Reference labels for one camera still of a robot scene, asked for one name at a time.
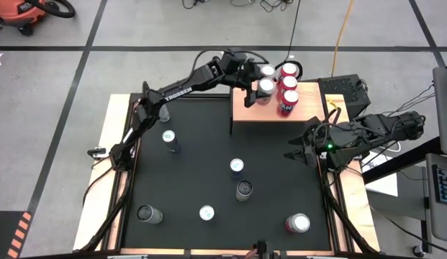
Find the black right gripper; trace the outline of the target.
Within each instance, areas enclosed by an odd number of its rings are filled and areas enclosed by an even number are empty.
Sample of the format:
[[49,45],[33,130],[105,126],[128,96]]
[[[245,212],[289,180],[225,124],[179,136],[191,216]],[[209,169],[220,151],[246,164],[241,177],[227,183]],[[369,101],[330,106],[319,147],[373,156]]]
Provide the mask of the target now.
[[290,145],[304,145],[304,152],[295,150],[289,153],[284,153],[284,157],[290,160],[305,161],[309,167],[315,168],[317,166],[317,155],[322,152],[326,136],[320,135],[313,138],[313,135],[296,137],[289,140]]

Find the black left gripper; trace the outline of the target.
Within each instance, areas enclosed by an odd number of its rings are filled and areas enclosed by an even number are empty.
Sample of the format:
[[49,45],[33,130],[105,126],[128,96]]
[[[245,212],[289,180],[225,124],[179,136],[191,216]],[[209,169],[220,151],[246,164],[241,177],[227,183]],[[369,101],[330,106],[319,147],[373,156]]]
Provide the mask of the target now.
[[261,68],[257,64],[245,64],[240,74],[240,85],[246,86],[244,98],[244,107],[251,107],[257,99],[257,90],[253,89],[253,84],[264,77]]

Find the pink white Spindrift can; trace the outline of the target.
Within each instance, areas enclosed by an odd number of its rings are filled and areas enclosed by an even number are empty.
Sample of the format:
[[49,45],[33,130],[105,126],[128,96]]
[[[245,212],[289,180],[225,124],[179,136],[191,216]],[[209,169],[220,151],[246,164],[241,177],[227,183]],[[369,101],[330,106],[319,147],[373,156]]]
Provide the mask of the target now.
[[256,103],[267,105],[272,97],[275,89],[275,83],[271,78],[262,78],[257,83]]
[[286,229],[290,232],[303,233],[310,228],[310,219],[303,213],[289,216],[285,222]]
[[276,77],[276,69],[271,64],[263,64],[260,67],[260,72],[264,78],[270,78],[274,80]]

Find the red Fanta strawberry can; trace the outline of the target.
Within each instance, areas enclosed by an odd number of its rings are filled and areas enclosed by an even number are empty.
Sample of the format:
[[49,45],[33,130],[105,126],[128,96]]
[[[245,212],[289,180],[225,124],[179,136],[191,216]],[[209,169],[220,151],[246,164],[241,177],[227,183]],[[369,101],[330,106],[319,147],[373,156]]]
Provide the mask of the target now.
[[276,97],[278,100],[277,113],[281,117],[288,117],[299,101],[299,94],[295,90],[278,92]]
[[293,63],[285,63],[280,67],[278,80],[282,81],[287,76],[296,78],[298,67]]
[[297,79],[294,76],[285,76],[279,81],[279,93],[283,94],[285,91],[293,90],[297,88]]

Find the light wooden shelf board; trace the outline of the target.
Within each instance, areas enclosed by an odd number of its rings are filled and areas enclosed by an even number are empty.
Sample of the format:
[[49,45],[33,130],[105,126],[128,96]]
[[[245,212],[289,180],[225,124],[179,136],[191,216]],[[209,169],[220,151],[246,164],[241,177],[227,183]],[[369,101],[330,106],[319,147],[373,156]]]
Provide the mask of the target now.
[[267,104],[255,103],[250,108],[244,107],[246,92],[238,88],[232,90],[232,118],[236,122],[303,122],[312,117],[325,118],[321,93],[318,83],[300,82],[297,93],[299,102],[288,117],[278,114],[276,92]]

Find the white paper sheet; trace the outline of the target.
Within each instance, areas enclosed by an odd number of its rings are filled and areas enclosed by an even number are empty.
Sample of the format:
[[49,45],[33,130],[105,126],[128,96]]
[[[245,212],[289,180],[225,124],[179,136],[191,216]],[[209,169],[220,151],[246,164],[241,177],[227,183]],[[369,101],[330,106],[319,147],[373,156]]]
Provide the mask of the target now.
[[[361,161],[361,171],[363,173],[368,170],[377,167],[378,165],[391,160],[392,158],[385,154],[378,154],[375,152],[370,152],[367,157]],[[380,194],[386,194],[394,197],[398,197],[397,188],[397,174],[393,173],[391,175],[380,178],[377,181],[365,184],[367,191],[374,191]]]

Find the black cart crossbar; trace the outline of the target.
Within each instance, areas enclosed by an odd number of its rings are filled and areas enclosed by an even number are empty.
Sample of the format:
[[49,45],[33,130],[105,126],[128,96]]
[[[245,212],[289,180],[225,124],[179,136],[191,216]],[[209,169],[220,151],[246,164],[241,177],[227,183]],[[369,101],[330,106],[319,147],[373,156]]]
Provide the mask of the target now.
[[419,163],[425,159],[429,153],[440,155],[443,154],[441,150],[440,137],[435,137],[420,146],[413,148],[406,153],[399,155],[387,162],[378,165],[362,174],[365,184],[377,181],[380,178],[386,177],[396,171],[404,169],[408,166]]

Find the black computer keyboard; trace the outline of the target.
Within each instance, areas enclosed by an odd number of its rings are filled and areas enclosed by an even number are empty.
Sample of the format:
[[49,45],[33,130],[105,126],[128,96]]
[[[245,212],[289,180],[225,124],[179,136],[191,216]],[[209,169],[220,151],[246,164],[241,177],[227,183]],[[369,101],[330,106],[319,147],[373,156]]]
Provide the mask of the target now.
[[447,168],[434,165],[433,181],[436,201],[447,205]]

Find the grey computer cart panel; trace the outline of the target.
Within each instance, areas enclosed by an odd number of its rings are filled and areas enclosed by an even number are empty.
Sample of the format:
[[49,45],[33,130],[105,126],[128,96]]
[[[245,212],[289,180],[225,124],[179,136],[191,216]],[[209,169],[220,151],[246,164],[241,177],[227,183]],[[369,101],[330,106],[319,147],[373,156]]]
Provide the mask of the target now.
[[433,69],[433,85],[441,150],[447,154],[447,66]]

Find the grey keyboard tray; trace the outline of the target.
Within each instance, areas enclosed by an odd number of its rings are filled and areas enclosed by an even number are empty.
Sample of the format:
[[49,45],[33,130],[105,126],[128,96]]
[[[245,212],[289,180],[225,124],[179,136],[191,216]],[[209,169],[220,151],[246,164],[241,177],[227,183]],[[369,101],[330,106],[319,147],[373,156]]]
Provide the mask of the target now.
[[433,166],[447,168],[447,157],[427,154],[425,157],[428,177],[428,203],[430,209],[431,229],[434,237],[447,241],[447,205],[436,201],[433,181]]

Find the orange shop vacuum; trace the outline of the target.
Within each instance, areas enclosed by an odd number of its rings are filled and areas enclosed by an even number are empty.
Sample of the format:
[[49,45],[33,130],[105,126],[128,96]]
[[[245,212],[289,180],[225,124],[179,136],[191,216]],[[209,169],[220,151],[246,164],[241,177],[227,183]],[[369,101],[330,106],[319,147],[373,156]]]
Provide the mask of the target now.
[[0,25],[15,27],[24,36],[33,34],[33,24],[45,17],[45,12],[25,0],[0,0]]

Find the black orange striped floor mat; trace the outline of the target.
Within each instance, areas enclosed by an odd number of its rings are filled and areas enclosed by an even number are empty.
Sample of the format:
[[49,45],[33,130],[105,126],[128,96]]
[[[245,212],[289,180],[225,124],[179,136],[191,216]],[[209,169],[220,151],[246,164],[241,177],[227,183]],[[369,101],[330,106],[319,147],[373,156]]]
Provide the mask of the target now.
[[31,222],[30,212],[0,211],[0,259],[20,256]]

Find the grey clamp bracket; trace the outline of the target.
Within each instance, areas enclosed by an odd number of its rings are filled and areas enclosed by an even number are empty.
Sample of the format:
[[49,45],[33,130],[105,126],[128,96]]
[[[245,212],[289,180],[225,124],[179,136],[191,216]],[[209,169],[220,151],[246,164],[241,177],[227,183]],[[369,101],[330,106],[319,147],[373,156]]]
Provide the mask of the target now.
[[87,154],[94,160],[101,160],[108,156],[107,149],[105,147],[94,147],[87,150]]

